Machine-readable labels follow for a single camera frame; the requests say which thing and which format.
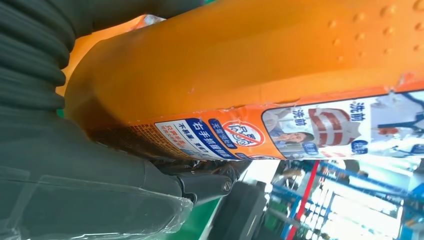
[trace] red circle symbol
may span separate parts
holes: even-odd
[[[222,126],[231,141],[242,147],[257,147],[264,143],[264,134],[256,126],[244,121],[228,121]]]

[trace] raised dots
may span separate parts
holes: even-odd
[[[413,9],[417,12],[424,12],[424,0],[417,0],[413,5]]]
[[[331,20],[328,22],[328,28],[329,29],[333,29],[337,26],[337,21],[336,20]]]
[[[386,49],[384,49],[384,54],[386,54],[386,55],[389,55],[389,54],[391,54],[392,52],[393,52],[393,49],[391,49],[391,48],[386,48]]]
[[[341,42],[340,38],[336,38],[336,39],[334,39],[334,40],[332,41],[332,44],[333,44],[334,46],[338,46],[338,45],[340,45],[340,42]]]
[[[420,22],[415,25],[415,30],[417,31],[424,31],[424,23]]]
[[[393,35],[394,32],[395,32],[395,29],[393,27],[388,27],[388,28],[384,29],[383,34],[386,37],[390,37],[391,35]]]
[[[354,23],[361,22],[361,21],[363,21],[364,19],[365,19],[365,14],[363,14],[363,13],[358,13],[358,14],[356,14],[355,16],[353,16],[353,22],[354,22]]]
[[[391,17],[396,13],[396,6],[389,5],[381,9],[380,16],[383,18]]]
[[[423,51],[423,50],[424,50],[424,45],[422,45],[422,44],[415,45],[415,46],[413,47],[413,50],[414,50],[415,52],[421,52],[421,51]]]
[[[364,40],[364,39],[365,39],[365,34],[363,34],[363,33],[358,33],[358,34],[355,36],[355,39],[356,39],[357,41],[362,41],[362,40]]]

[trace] screw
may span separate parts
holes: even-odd
[[[226,181],[223,185],[222,185],[222,190],[224,190],[225,192],[229,192],[231,190],[232,184],[230,181]]]

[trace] clear plastic film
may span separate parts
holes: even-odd
[[[177,232],[186,198],[0,167],[2,240],[156,240]]]

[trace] black rubber hose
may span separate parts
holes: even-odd
[[[35,198],[25,189],[31,183],[51,180],[52,176],[181,196],[178,181],[163,175],[148,161],[92,143],[73,122],[56,116],[56,110],[64,108],[65,102],[55,88],[65,83],[61,69],[69,62],[76,38],[146,13],[173,17],[202,3],[203,0],[0,0],[0,238],[3,224],[12,224],[10,216],[20,219],[19,209],[26,209],[27,201]],[[15,185],[2,181],[15,178],[28,183],[16,199]],[[48,218],[48,210],[51,216],[66,217],[53,210],[55,205],[65,210],[55,202],[56,197],[60,196],[49,197],[43,205],[45,209],[36,207],[36,213],[27,212],[29,217],[23,221],[34,221],[26,226],[27,232],[45,234],[57,230],[41,228],[55,222]],[[72,202],[78,201],[78,196],[72,197]],[[142,210],[151,211],[149,214],[157,221],[172,218],[167,216],[169,211],[155,205],[160,202],[147,202],[153,205]],[[38,219],[36,215],[45,216]],[[85,233],[92,224],[91,217],[81,219],[87,224],[71,231]],[[154,221],[150,218],[145,223],[151,226]],[[125,229],[121,231],[127,231],[130,225],[122,223]]]

